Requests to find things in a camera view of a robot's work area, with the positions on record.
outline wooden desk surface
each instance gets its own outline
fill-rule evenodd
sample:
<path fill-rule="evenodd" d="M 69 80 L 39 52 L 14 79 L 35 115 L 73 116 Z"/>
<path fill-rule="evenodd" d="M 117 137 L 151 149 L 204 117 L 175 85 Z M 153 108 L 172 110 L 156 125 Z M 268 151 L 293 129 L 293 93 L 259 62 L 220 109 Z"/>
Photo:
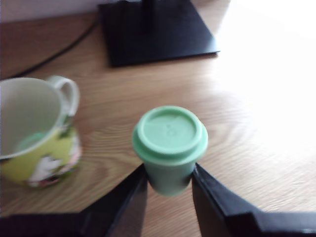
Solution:
<path fill-rule="evenodd" d="M 205 124 L 200 164 L 228 188 L 263 210 L 316 211 L 316 19 L 313 1 L 288 2 L 195 0 L 218 56 L 113 69 L 98 28 L 29 75 L 78 83 L 84 154 L 77 172 L 42 191 L 1 179 L 2 215 L 80 211 L 106 194 L 141 163 L 132 129 L 162 105 L 188 108 Z M 2 24 L 1 76 L 65 47 L 94 17 Z M 200 236 L 191 188 L 174 198 L 149 188 L 143 236 Z"/>

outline black plastic arm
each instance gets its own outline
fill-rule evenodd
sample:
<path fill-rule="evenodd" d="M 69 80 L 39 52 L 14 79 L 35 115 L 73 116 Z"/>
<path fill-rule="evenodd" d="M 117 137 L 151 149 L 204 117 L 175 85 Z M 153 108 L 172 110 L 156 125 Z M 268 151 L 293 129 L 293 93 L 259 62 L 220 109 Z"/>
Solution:
<path fill-rule="evenodd" d="M 139 237 L 147 200 L 147 175 L 139 166 L 107 195 L 80 213 L 0 218 L 1 237 Z"/>
<path fill-rule="evenodd" d="M 316 213 L 263 212 L 198 164 L 192 187 L 203 237 L 316 237 Z"/>

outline black pole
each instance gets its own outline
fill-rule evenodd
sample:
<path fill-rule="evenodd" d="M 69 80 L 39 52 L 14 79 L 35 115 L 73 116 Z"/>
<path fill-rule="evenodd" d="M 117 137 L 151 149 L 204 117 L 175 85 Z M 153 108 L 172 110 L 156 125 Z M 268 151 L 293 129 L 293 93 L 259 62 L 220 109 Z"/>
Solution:
<path fill-rule="evenodd" d="M 142 23 L 146 30 L 153 28 L 156 15 L 156 1 L 157 0 L 142 0 Z"/>

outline mug handle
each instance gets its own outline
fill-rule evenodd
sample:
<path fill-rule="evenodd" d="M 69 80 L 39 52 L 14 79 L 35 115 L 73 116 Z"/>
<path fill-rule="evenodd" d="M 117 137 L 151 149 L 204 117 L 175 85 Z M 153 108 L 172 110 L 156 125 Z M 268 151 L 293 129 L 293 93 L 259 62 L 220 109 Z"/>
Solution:
<path fill-rule="evenodd" d="M 70 105 L 68 115 L 70 117 L 73 117 L 77 112 L 80 98 L 80 92 L 77 84 L 73 80 L 61 76 L 50 76 L 46 81 L 60 91 L 61 88 L 66 86 L 65 95 L 66 98 L 69 100 Z"/>

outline mug rim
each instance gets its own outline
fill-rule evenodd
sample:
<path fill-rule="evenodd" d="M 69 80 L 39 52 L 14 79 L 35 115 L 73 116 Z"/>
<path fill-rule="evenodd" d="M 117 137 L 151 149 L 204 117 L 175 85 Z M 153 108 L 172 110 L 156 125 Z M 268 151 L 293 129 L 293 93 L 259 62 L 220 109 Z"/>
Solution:
<path fill-rule="evenodd" d="M 0 88 L 1 85 L 4 83 L 10 83 L 11 80 L 14 81 L 21 81 L 21 80 L 29 80 L 29 81 L 37 81 L 39 83 L 45 84 L 46 86 L 49 87 L 50 90 L 53 91 L 53 93 L 55 93 L 57 95 L 57 97 L 59 98 L 59 114 L 57 116 L 57 119 L 54 123 L 54 125 L 51 127 L 51 129 L 46 133 L 46 135 L 44 135 L 39 141 L 37 141 L 36 143 L 34 143 L 32 146 L 20 151 L 20 152 L 16 152 L 16 153 L 12 153 L 12 154 L 7 154 L 7 155 L 0 155 L 0 160 L 2 159 L 11 159 L 11 158 L 15 158 L 15 157 L 19 157 L 21 155 L 24 155 L 28 152 L 31 152 L 35 149 L 37 149 L 38 147 L 40 147 L 43 143 L 45 143 L 53 134 L 55 128 L 57 127 L 59 121 L 61 120 L 61 117 L 63 116 L 62 111 L 63 111 L 63 103 L 62 103 L 62 96 L 60 93 L 58 93 L 57 89 L 55 87 L 53 87 L 52 84 L 50 84 L 49 82 L 43 80 L 43 79 L 38 79 L 38 78 L 10 78 L 10 79 L 6 79 L 3 81 L 0 81 Z"/>

